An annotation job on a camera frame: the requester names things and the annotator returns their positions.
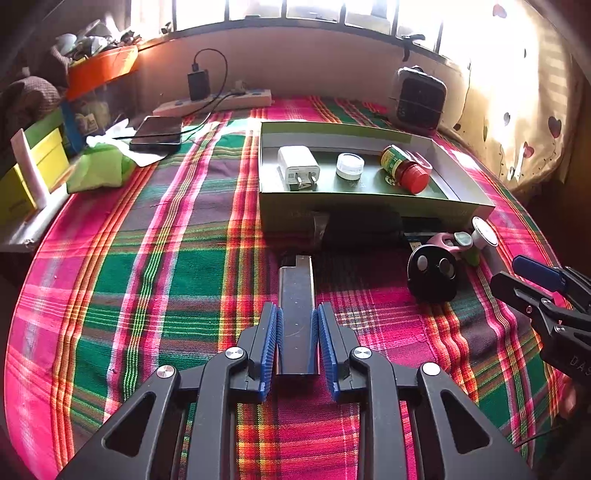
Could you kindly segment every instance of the pink object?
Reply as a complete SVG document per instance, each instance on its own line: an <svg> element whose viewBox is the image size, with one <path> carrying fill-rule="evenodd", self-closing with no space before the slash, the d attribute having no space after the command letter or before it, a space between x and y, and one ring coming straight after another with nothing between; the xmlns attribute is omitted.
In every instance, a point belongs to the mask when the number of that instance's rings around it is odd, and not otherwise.
<svg viewBox="0 0 591 480"><path fill-rule="evenodd" d="M460 260L462 252L470 250L472 245L466 245L465 247L457 247L455 245L448 245L446 243L446 240L453 241L454 238L455 236L451 233L438 233L437 235L432 236L427 243L444 248L445 250L450 252L455 257L455 259Z"/></svg>

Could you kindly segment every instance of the black cable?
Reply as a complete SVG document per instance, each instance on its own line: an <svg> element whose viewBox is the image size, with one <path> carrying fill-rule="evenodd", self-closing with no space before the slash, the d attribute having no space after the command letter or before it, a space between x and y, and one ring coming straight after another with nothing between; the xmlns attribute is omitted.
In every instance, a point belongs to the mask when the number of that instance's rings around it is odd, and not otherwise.
<svg viewBox="0 0 591 480"><path fill-rule="evenodd" d="M201 50L199 50L199 51L198 51L198 52L195 54L195 56L193 57L193 63L195 63L195 62L196 62L196 60L197 60L197 55L199 55L199 54L200 54L202 51L208 51L208 50L209 50L209 51L215 51L215 52L219 53L219 54L222 56L222 58L223 58L224 65L226 66L226 71L225 71L225 73L224 73L224 76L223 76L222 87L220 88L220 91L217 93L217 95L216 95L216 96L215 96L215 97L214 97L214 98L213 98L213 99L212 99L210 102L206 103L205 105L202 105L202 106L200 106L199 108L197 108L197 109L193 110L192 112L189 112L189 113L187 113L186 115L183 115L183 118L187 118L188 116L194 115L194 114L196 114L196 113L200 112L201 110L204 110L205 108L207 108L207 107L208 107L208 106L210 106L211 104L215 103L215 102L216 102L216 101L217 101L217 100L220 98L220 96L221 96L221 94L222 94L222 92L223 92L224 88L226 87L226 81L228 80L228 59L226 58L226 56L225 56L225 55L224 55L224 54L223 54L221 51L219 51L219 50L218 50L218 49L216 49L216 48L202 48L202 49L201 49ZM225 96L224 96L224 97L223 97L223 98L222 98L222 99L221 99L221 100L220 100L220 101L219 101L219 102L216 104L216 106L215 106L215 107L213 107L213 108L212 108L212 112L213 112L213 110L215 110L215 108L216 108L216 107L217 107L217 106L218 106L218 105L219 105L219 104L220 104L220 103L221 103L223 100L225 100L226 98L228 98L229 96L232 96L232 95L243 95L243 94L240 94L240 93L228 93L227 95L225 95ZM134 135L134 136L132 136L132 137L116 137L116 138L114 138L113 140L132 140L132 139L134 139L134 138L169 137L169 136L172 136L172 135L174 135L174 134L149 134L149 135Z"/></svg>
<svg viewBox="0 0 591 480"><path fill-rule="evenodd" d="M210 112L207 114L207 117L205 118L205 120L204 120L204 121L203 121L201 124L197 125L197 126L196 126L196 127L194 127L194 128L191 128L190 130L186 130L186 131L184 131L184 132L182 132L182 131L181 131L181 135L183 135L183 134L188 134L188 133L194 134L194 133L195 133L197 130L199 130L199 128L201 128L201 127L202 127L202 126L203 126L203 125L204 125L204 124L207 122L207 120L209 119L209 117L212 115L213 111L214 111L214 110L215 110L215 109L218 107L218 105L219 105L220 103L222 103L222 102L223 102L223 101L224 101L226 98L228 98L228 97L231 97L231 96L242 96L242 95L245 95L245 94L244 94L244 93L233 93L233 92L227 93L226 95L224 95L222 98L220 98L220 99L219 99L219 102L218 102L218 103L217 103L217 104L216 104L216 105L215 105L215 106L212 108L212 110L211 110L211 111L210 111ZM185 115L183 118L186 118L186 117L188 117L189 115L193 115L193 114L194 114L194 112L191 112L190 114L188 114L188 115ZM132 139L134 139L134 138L151 138L151 137L172 137L173 135L176 135L176 134L148 134L148 135L133 135L133 136L131 136L131 137L115 137L113 140L132 140Z"/></svg>
<svg viewBox="0 0 591 480"><path fill-rule="evenodd" d="M531 437L528 437L525 440L522 440L521 442L517 443L516 445L513 445L513 447L519 448L520 446L525 445L526 443L531 442L532 440L535 440L536 438L543 437L544 435L548 435L549 433L555 432L556 430L559 430L562 427L563 427L563 425L557 425L556 427L552 427L544 432L536 433L535 435L532 435Z"/></svg>
<svg viewBox="0 0 591 480"><path fill-rule="evenodd" d="M189 139L197 132L197 130L199 130L203 125L205 125L207 123L207 121L209 120L209 118L211 117L213 111L217 108L217 106L222 103L226 98L232 96L232 95L243 95L241 93L228 93L227 95L224 95L222 98L220 98L220 101L212 108L212 111L209 112L207 114L207 117L205 117L205 120L203 120L200 124L198 124L196 127L193 128L193 130L189 130L187 132L183 132L183 133L189 133L191 132L191 135L189 135L184 141L188 142Z"/></svg>
<svg viewBox="0 0 591 480"><path fill-rule="evenodd" d="M215 101L216 101L218 98L220 98L220 95L222 94L222 92L223 92L224 88L226 88L226 81L227 81L227 79L228 79L228 59L226 58L226 56L225 56L225 55L224 55L224 54L223 54L221 51L219 51L219 50L218 50L218 49L216 49L216 48L202 48L202 49L201 49L201 50L199 50L199 51L198 51L198 52L195 54L195 56L193 57L193 64L196 64L196 63L197 63L197 55L199 55L199 54L200 54L202 51L215 51L215 52L219 53L219 54L222 56L222 58L223 58L224 64L226 65L226 73L225 73L225 74L224 74L224 76L223 76L222 88L220 88L220 91L219 91L219 92L217 93L217 95L216 95L216 96L213 98L213 100L211 100L210 102L206 103L205 105L203 105L203 106L201 106L201 107L197 108L197 109L196 109L196 110L194 110L193 112L190 112L190 113L188 113L188 114L187 114L187 115L185 115L185 116L194 115L195 113L197 113L197 112L200 112L200 111L201 111L201 110L203 110L204 108L207 108L208 106L210 106L210 105L211 105L212 103L214 103L214 102L215 102Z"/></svg>

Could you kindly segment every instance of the power adapter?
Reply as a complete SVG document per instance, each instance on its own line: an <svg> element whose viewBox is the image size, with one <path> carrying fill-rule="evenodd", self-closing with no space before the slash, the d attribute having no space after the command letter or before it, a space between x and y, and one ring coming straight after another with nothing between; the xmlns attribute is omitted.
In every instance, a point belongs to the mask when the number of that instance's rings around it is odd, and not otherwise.
<svg viewBox="0 0 591 480"><path fill-rule="evenodd" d="M189 80L189 97L195 102L209 97L211 88L209 86L209 72L207 70L199 70L199 64L193 63L193 71L187 75Z"/></svg>
<svg viewBox="0 0 591 480"><path fill-rule="evenodd" d="M308 189L318 182L320 167L308 147L281 147L277 153L277 162L283 182L290 190Z"/></svg>

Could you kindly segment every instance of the phone charger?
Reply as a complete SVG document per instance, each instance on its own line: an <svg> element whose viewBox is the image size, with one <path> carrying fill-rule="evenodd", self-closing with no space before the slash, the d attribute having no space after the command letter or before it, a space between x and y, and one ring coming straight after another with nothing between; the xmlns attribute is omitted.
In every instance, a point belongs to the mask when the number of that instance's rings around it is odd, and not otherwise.
<svg viewBox="0 0 591 480"><path fill-rule="evenodd" d="M320 177L320 167L308 147L291 145L281 147L277 161L283 176L283 182L290 189L297 186L298 190L312 187Z"/></svg>

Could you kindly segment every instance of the power strip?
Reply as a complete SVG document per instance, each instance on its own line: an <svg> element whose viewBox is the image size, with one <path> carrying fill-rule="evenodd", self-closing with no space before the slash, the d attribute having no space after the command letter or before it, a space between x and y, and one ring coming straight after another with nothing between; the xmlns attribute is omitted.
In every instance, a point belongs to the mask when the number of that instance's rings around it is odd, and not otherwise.
<svg viewBox="0 0 591 480"><path fill-rule="evenodd" d="M174 100L172 102L163 103L153 111L153 115L156 116L186 116L200 109L211 102L216 95L210 95L203 100L191 101L189 98L183 100ZM211 103L199 110L200 113L209 113L212 108L215 107L216 111L219 110L237 110L240 108L258 108L263 106L271 106L272 97L271 91L268 89L255 89L247 90L244 95L232 95L225 98L219 105L216 106L217 102Z"/></svg>

